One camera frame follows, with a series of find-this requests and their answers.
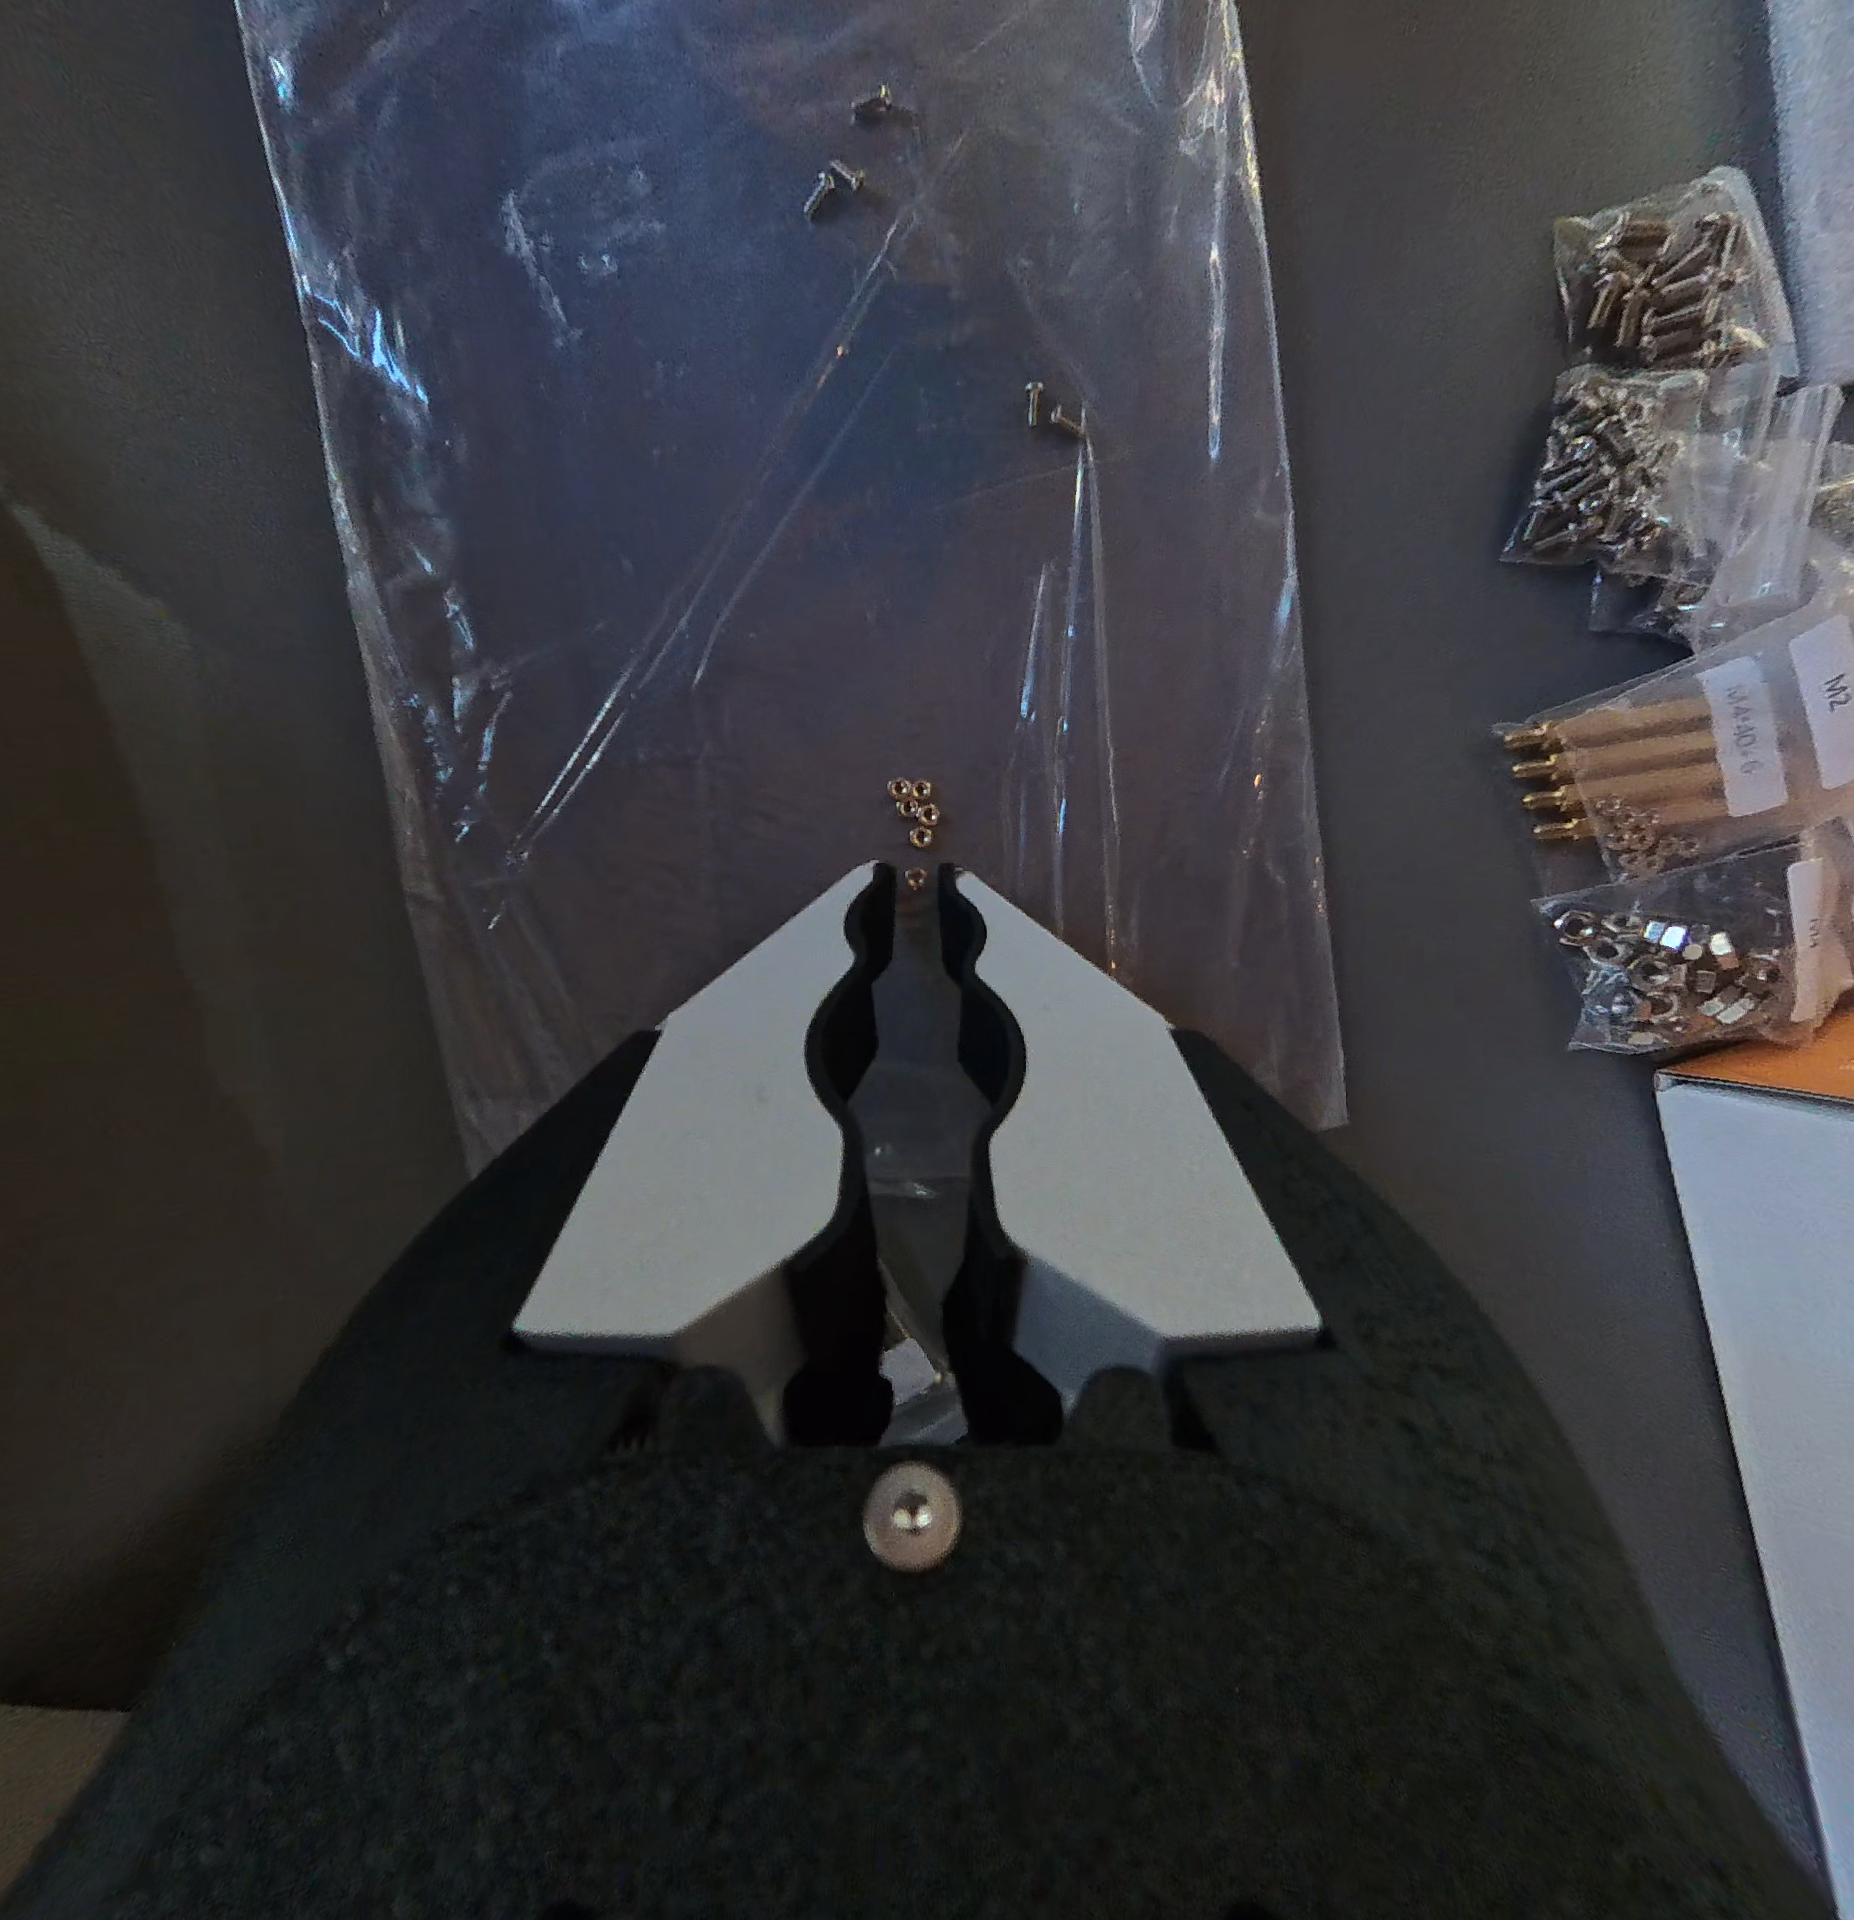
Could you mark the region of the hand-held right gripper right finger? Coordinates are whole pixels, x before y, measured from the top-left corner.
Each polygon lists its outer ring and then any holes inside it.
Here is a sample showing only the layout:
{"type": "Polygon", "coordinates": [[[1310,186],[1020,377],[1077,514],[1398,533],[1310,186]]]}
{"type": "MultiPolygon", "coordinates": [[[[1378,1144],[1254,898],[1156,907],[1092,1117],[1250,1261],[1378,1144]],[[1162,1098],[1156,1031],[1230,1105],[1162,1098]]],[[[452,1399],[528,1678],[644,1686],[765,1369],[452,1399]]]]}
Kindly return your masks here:
{"type": "Polygon", "coordinates": [[[1314,1349],[1322,1312],[1172,1024],[980,878],[939,875],[984,1112],[940,1319],[970,1420],[1063,1420],[1108,1370],[1314,1349]]]}

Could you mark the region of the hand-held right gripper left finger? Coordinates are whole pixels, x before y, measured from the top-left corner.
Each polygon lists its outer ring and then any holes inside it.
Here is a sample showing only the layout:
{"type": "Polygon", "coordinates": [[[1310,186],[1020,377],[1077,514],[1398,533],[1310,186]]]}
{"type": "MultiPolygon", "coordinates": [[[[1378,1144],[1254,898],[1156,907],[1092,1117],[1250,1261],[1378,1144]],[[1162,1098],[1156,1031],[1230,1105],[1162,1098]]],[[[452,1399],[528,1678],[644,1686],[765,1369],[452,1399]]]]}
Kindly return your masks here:
{"type": "Polygon", "coordinates": [[[716,1367],[775,1442],[820,1352],[801,1261],[849,1237],[865,1164],[849,1098],[875,1052],[873,985],[891,960],[891,868],[849,868],[655,1031],[575,1208],[515,1318],[539,1355],[716,1367]]]}

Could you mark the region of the clear plastic bag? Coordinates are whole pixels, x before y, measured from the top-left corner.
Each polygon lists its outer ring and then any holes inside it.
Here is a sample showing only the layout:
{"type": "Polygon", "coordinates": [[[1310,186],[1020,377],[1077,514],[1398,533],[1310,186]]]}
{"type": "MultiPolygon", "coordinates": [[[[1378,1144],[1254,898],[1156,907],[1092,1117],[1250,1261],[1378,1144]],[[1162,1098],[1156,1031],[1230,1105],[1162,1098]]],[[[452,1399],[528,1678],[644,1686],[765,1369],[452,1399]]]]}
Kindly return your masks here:
{"type": "Polygon", "coordinates": [[[873,859],[1344,1125],[1238,15],[236,5],[470,1165],[873,859]]]}

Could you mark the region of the pile of small hardware bags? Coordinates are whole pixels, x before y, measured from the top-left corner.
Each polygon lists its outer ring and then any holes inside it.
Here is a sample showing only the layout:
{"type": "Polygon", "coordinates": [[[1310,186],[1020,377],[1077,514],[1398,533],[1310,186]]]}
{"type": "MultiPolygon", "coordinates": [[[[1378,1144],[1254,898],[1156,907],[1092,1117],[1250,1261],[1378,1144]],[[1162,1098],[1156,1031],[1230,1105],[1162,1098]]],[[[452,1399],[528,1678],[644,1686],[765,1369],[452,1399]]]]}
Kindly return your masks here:
{"type": "Polygon", "coordinates": [[[1854,449],[1751,179],[1553,225],[1568,364],[1504,558],[1674,658],[1493,740],[1571,1048],[1809,1045],[1854,1003],[1854,449]]]}

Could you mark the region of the white foam sheet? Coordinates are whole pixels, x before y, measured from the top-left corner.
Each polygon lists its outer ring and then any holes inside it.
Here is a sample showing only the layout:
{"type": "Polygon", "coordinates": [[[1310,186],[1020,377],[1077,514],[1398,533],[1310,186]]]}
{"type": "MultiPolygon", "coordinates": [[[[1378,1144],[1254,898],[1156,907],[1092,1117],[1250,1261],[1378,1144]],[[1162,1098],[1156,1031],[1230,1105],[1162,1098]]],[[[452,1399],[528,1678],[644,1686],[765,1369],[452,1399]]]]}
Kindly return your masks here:
{"type": "Polygon", "coordinates": [[[1804,373],[1854,386],[1854,2],[1765,14],[1804,373]]]}

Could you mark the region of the orange cardboard box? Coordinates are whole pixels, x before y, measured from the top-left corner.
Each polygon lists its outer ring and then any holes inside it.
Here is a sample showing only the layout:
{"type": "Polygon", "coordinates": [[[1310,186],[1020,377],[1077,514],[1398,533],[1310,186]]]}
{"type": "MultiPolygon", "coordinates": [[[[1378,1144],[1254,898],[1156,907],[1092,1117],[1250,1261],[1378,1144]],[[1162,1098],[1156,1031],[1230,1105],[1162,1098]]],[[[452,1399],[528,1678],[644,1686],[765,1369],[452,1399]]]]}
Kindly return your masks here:
{"type": "Polygon", "coordinates": [[[1834,1907],[1854,1916],[1854,1008],[1657,1079],[1834,1907]]]}

